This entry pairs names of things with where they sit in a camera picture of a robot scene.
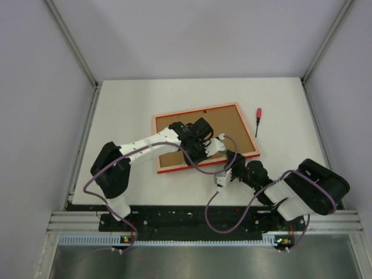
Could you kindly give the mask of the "red picture frame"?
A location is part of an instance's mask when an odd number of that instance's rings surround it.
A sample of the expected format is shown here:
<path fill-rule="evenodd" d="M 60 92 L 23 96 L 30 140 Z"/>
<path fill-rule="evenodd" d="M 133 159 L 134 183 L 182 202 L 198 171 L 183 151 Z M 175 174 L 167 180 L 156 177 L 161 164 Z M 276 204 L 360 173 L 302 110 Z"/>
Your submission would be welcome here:
<path fill-rule="evenodd" d="M 257 158 L 261 155 L 255 135 L 237 103 L 154 116 L 153 131 L 158 133 L 170 124 L 179 121 L 184 124 L 194 123 L 201 117 L 211 125 L 215 137 L 221 133 L 230 136 L 237 144 L 238 153 L 245 158 Z M 227 163 L 227 157 L 216 154 L 198 166 L 206 167 L 222 163 Z M 184 155 L 181 151 L 159 156 L 156 164 L 158 174 L 191 168 L 184 162 Z"/>

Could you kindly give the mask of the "red handled screwdriver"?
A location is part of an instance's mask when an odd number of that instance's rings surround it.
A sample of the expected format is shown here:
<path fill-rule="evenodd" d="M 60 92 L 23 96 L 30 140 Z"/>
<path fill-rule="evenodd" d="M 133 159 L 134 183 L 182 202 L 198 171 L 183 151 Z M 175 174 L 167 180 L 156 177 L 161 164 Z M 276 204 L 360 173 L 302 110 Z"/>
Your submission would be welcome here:
<path fill-rule="evenodd" d="M 262 109 L 258 108 L 256 111 L 256 130 L 255 130 L 255 137 L 257 137 L 257 132 L 259 128 L 260 119 L 262 117 Z"/>

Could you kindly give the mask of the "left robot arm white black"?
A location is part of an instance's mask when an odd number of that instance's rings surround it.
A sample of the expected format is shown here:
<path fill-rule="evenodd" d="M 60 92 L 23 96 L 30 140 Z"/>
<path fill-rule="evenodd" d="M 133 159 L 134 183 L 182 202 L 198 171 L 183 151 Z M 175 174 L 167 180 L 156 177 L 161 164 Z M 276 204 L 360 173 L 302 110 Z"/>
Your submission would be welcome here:
<path fill-rule="evenodd" d="M 194 123 L 171 123 L 160 132 L 129 144 L 106 143 L 90 173 L 98 176 L 95 183 L 103 192 L 105 203 L 113 211 L 112 224 L 122 231 L 131 226 L 131 209 L 124 192 L 128 188 L 132 167 L 180 150 L 187 153 L 184 155 L 187 165 L 191 162 L 198 164 L 209 157 L 206 147 L 213 135 L 212 127 L 201 117 Z"/>

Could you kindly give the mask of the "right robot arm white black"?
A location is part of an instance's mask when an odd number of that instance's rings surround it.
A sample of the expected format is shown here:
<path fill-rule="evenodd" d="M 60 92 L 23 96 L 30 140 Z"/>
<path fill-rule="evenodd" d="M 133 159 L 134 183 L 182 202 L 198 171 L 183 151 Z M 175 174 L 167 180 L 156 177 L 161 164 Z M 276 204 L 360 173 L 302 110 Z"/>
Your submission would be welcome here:
<path fill-rule="evenodd" d="M 286 229 L 300 216 L 333 214 L 350 191 L 343 177 L 311 159 L 305 159 L 296 170 L 286 171 L 277 180 L 269 178 L 259 160 L 247 162 L 242 155 L 229 152 L 228 164 L 229 169 L 215 176 L 217 186 L 223 188 L 237 179 L 251 187 L 260 203 L 273 208 L 271 223 L 278 230 Z"/>

